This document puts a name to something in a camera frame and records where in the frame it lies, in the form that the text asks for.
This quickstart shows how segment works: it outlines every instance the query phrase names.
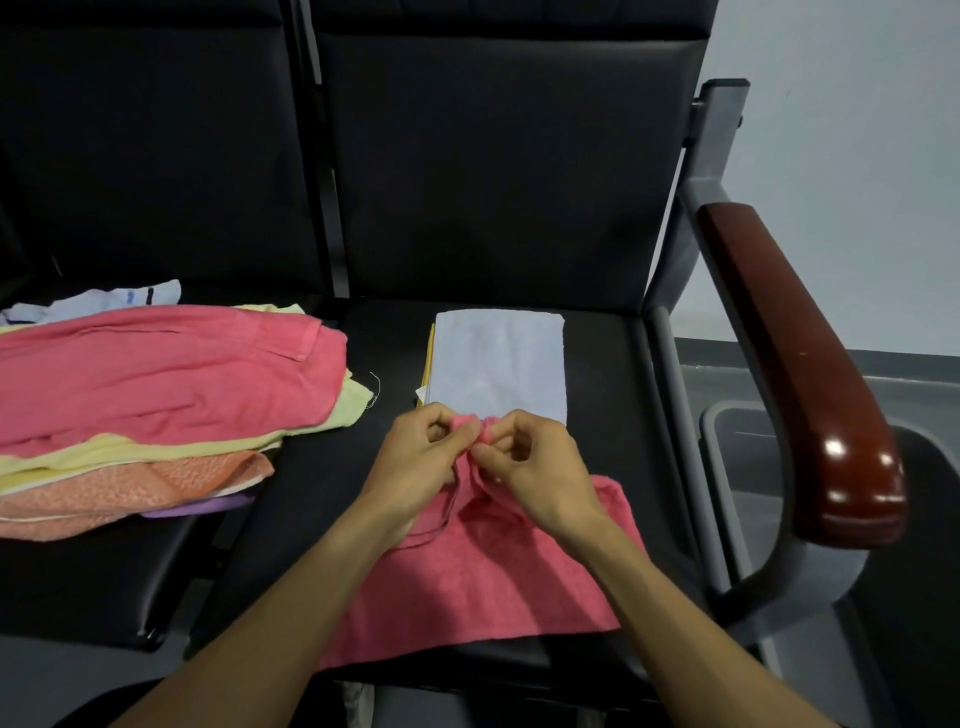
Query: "chair backrest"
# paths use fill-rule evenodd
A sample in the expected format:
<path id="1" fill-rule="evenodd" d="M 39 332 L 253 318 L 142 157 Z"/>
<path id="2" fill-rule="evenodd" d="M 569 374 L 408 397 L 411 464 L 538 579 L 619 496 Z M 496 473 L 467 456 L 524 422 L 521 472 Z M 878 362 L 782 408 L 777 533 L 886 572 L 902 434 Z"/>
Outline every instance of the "chair backrest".
<path id="1" fill-rule="evenodd" d="M 0 3 L 11 213 L 67 278 L 321 290 L 297 122 L 278 0 Z"/>
<path id="2" fill-rule="evenodd" d="M 715 0 L 313 0 L 352 295 L 639 305 Z"/>

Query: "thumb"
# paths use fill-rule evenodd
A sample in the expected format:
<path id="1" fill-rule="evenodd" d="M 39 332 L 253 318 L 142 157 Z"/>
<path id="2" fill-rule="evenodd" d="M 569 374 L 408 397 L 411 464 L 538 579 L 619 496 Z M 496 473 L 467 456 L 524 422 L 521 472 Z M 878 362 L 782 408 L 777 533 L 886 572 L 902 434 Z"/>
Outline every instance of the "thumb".
<path id="1" fill-rule="evenodd" d="M 470 454 L 477 465 L 500 480 L 506 481 L 516 466 L 516 463 L 503 452 L 482 443 L 477 443 L 470 448 Z"/>
<path id="2" fill-rule="evenodd" d="M 434 447 L 448 457 L 450 462 L 453 462 L 457 455 L 474 443 L 480 436 L 482 429 L 483 424 L 479 420 L 471 420 L 470 422 L 463 423 L 442 440 L 435 443 Z"/>

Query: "person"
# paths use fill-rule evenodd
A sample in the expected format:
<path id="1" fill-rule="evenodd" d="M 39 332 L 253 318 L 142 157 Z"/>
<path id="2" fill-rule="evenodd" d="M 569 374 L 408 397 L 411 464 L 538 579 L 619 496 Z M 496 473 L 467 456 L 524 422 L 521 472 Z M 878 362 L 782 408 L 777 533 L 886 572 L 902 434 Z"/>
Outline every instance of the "person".
<path id="1" fill-rule="evenodd" d="M 693 604 L 607 515 L 573 438 L 558 422 L 511 412 L 451 431 L 429 404 L 396 418 L 349 509 L 263 596 L 112 725 L 286 726 L 351 598 L 409 532 L 469 449 L 530 519 L 600 585 L 672 721 L 682 728 L 835 725 Z"/>

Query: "forearm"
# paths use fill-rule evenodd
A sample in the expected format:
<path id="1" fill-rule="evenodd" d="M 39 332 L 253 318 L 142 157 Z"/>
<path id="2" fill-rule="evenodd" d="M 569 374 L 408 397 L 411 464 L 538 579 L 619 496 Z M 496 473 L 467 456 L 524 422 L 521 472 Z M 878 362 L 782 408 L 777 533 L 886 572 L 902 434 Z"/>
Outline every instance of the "forearm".
<path id="1" fill-rule="evenodd" d="M 678 726 L 835 725 L 754 660 L 613 522 L 573 547 Z"/>
<path id="2" fill-rule="evenodd" d="M 385 549 L 353 507 L 230 628 L 115 723 L 285 726 L 321 650 Z"/>

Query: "person's right hand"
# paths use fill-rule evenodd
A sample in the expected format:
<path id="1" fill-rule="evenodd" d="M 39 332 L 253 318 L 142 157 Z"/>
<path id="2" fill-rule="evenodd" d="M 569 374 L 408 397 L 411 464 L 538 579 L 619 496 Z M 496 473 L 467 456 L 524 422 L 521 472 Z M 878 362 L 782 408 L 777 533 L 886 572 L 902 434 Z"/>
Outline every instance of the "person's right hand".
<path id="1" fill-rule="evenodd" d="M 564 549 L 575 550 L 608 522 L 566 427 L 516 409 L 484 439 L 490 444 L 470 449 L 477 465 L 506 483 L 527 516 Z"/>

